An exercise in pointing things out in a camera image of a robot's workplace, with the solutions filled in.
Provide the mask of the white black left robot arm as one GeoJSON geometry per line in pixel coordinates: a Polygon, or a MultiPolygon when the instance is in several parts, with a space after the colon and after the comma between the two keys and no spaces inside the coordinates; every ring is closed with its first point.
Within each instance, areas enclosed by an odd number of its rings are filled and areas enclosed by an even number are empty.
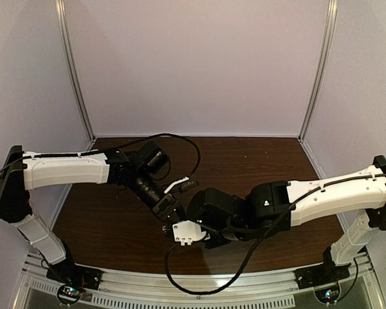
{"type": "Polygon", "coordinates": [[[0,172],[0,219],[15,226],[50,264],[66,286],[79,279],[78,267],[67,244],[40,219],[30,204],[30,190],[52,185],[97,183],[123,185],[133,191],[159,220],[177,223],[186,218],[181,203],[170,189],[152,178],[170,161],[154,142],[137,151],[109,149],[89,153],[25,153],[15,145],[0,172]]]}

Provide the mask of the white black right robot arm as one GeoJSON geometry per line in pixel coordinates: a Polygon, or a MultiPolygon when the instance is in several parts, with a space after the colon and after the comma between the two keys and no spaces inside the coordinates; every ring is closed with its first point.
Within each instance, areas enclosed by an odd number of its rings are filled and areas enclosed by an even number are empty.
{"type": "Polygon", "coordinates": [[[204,241],[218,247],[231,241],[271,237],[309,221],[357,211],[347,232],[324,253],[317,279],[332,283],[342,267],[379,231],[386,231],[386,159],[353,174],[315,181],[279,181],[256,185],[245,198],[215,188],[197,192],[187,209],[182,244],[204,241]]]}

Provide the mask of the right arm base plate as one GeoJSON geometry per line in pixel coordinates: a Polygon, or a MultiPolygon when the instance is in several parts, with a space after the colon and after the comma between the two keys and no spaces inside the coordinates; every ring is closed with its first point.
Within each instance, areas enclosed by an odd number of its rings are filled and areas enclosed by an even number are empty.
{"type": "Polygon", "coordinates": [[[310,267],[298,268],[294,271],[299,290],[335,283],[350,276],[349,267],[334,266],[321,263],[310,267]]]}

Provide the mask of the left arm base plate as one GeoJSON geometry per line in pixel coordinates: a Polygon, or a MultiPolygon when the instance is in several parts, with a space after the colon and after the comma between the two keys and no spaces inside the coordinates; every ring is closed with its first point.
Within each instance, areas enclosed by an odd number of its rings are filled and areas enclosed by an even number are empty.
{"type": "Polygon", "coordinates": [[[50,265],[46,277],[82,290],[98,290],[102,271],[97,268],[80,265],[50,265]]]}

